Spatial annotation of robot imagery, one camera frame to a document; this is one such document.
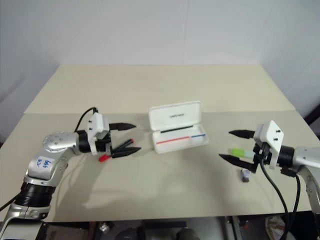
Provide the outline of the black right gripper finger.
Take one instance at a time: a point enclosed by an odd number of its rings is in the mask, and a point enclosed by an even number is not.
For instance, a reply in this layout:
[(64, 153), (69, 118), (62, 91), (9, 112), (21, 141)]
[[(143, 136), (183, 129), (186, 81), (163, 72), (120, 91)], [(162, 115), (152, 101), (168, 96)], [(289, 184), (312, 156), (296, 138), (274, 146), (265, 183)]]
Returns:
[(219, 154), (219, 156), (227, 161), (228, 163), (240, 167), (242, 169), (249, 170), (252, 173), (255, 173), (257, 170), (257, 165), (254, 163), (249, 163), (241, 160), (239, 157), (228, 155), (228, 154)]
[(231, 130), (228, 133), (243, 139), (253, 139), (255, 131), (246, 130), (246, 129), (236, 129), (236, 130)]

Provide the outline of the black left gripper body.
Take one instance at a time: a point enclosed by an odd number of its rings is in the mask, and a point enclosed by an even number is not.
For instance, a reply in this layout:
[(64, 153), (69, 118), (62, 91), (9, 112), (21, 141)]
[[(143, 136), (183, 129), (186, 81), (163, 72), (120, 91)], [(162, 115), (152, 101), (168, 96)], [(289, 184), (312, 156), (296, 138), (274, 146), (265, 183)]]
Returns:
[(96, 150), (100, 153), (110, 154), (112, 152), (111, 133), (108, 132), (102, 139), (96, 140)]

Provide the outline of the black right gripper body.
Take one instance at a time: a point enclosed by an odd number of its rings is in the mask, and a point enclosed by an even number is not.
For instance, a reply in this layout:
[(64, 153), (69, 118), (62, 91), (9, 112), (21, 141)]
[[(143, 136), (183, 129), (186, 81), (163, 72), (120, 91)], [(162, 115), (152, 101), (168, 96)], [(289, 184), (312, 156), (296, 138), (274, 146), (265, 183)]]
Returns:
[(253, 164), (258, 165), (262, 160), (264, 165), (269, 165), (272, 157), (270, 149), (270, 145), (266, 142), (255, 143), (253, 147)]

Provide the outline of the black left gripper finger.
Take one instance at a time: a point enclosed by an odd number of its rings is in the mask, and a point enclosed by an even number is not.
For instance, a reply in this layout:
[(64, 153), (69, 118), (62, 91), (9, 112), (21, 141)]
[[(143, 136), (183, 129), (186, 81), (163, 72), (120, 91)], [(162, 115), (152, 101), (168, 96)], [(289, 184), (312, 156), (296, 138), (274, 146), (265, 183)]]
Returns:
[(113, 151), (111, 154), (111, 157), (112, 158), (126, 157), (138, 152), (139, 150), (141, 150), (140, 147), (126, 147), (126, 148), (119, 149), (117, 151)]
[(137, 126), (131, 123), (117, 122), (109, 124), (109, 131), (127, 131)]

